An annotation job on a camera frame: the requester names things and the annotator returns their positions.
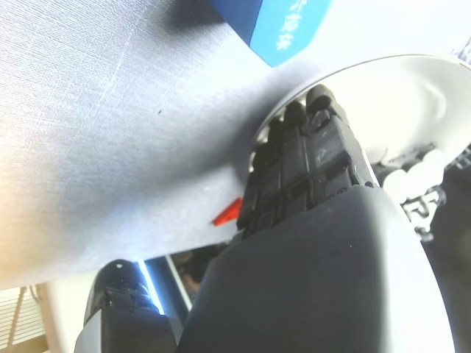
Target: robotic hand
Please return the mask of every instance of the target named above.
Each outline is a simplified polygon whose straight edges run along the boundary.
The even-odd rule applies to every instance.
[[[106,275],[110,264],[76,353],[454,352],[414,229],[332,93],[311,89],[258,140],[241,231],[209,266],[178,345],[142,280]]]

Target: dark floor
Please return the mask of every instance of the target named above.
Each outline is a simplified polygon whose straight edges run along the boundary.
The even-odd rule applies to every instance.
[[[471,168],[445,175],[447,204],[432,224],[435,240],[424,244],[450,318],[457,353],[471,353]]]

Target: red object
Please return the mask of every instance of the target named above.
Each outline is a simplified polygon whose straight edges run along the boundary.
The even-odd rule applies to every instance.
[[[227,222],[230,222],[234,219],[237,219],[238,214],[241,212],[242,208],[242,198],[236,199],[228,208],[226,208],[220,215],[216,217],[213,221],[213,224],[217,226],[221,226]]]

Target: gray table surface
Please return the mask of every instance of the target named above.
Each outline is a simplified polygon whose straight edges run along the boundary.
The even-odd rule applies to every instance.
[[[230,239],[210,222],[277,101],[363,59],[446,54],[470,6],[334,0],[270,68],[203,0],[1,1],[0,288]]]

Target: fabric texture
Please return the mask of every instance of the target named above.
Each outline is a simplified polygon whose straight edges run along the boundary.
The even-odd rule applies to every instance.
[[[230,239],[210,223],[278,100],[319,68],[469,34],[465,1],[379,2],[335,1],[270,68],[203,0],[1,1],[0,288]]]

